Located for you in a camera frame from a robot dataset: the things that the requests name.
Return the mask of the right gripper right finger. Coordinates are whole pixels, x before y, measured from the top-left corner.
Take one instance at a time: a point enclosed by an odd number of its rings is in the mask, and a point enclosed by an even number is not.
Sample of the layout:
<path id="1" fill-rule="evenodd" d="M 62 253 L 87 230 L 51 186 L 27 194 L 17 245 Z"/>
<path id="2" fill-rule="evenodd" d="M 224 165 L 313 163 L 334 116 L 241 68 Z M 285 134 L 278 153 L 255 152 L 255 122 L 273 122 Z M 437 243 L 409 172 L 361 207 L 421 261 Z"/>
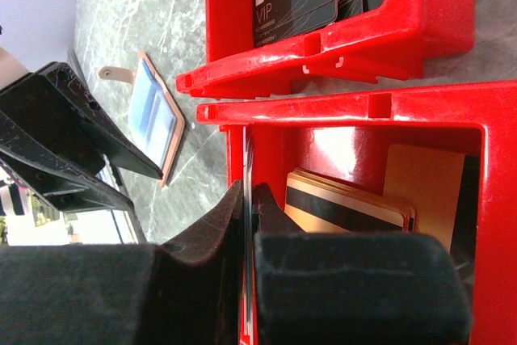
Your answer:
<path id="1" fill-rule="evenodd" d="M 472 311 L 432 236 L 308 234 L 259 184 L 254 206 L 261 344 L 459 344 Z"/>

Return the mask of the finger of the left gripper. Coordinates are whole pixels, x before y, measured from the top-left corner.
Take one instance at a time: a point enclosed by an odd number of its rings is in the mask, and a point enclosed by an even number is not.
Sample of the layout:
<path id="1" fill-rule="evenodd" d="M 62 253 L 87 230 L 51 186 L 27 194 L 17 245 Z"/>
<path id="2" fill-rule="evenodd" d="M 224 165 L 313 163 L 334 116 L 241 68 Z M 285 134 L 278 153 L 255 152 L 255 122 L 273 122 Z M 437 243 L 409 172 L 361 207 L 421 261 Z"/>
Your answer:
<path id="1" fill-rule="evenodd" d="M 1 161 L 61 212 L 106 209 L 95 178 L 104 161 L 76 128 L 50 112 L 48 83 L 28 74 L 1 92 Z"/>
<path id="2" fill-rule="evenodd" d="M 50 112 L 59 124 L 81 131 L 94 149 L 115 166 L 151 179 L 163 177 L 162 169 L 120 131 L 70 65 L 50 62 L 36 75 L 48 83 Z"/>

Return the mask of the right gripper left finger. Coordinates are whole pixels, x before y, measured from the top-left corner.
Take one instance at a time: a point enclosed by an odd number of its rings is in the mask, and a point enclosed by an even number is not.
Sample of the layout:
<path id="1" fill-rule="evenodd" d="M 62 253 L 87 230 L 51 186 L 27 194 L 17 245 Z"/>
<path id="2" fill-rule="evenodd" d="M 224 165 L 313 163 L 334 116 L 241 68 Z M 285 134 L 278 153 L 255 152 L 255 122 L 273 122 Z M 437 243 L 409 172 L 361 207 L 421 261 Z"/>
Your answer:
<path id="1" fill-rule="evenodd" d="M 4 246 L 4 344 L 235 344 L 242 182 L 161 245 Z"/>

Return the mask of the red bin with gold cards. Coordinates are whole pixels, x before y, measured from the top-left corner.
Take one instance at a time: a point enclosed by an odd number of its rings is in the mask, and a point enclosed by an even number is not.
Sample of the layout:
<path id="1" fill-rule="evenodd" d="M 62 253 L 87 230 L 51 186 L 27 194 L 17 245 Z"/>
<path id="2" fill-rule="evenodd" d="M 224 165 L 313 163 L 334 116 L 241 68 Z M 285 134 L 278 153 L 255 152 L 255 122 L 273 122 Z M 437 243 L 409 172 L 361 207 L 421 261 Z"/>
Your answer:
<path id="1" fill-rule="evenodd" d="M 296 167 L 379 194 L 389 147 L 413 144 L 481 160 L 473 344 L 516 341 L 516 83 L 477 82 L 290 99 L 203 103 L 196 118 L 226 133 L 228 179 L 242 177 L 244 127 L 256 183 L 284 202 Z"/>

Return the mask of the red bin with black cards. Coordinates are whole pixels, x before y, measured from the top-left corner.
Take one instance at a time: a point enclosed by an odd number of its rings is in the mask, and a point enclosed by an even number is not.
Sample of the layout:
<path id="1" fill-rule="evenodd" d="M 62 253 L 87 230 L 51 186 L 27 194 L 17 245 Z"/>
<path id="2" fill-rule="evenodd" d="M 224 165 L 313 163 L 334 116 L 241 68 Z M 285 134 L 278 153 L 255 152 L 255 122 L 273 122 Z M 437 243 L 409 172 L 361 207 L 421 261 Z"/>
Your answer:
<path id="1" fill-rule="evenodd" d="M 297 92 L 315 77 L 374 83 L 423 76 L 427 58 L 468 52 L 475 0 L 384 0 L 373 11 L 257 48 L 253 0 L 205 0 L 207 62 L 176 78 L 193 97 L 252 99 Z"/>

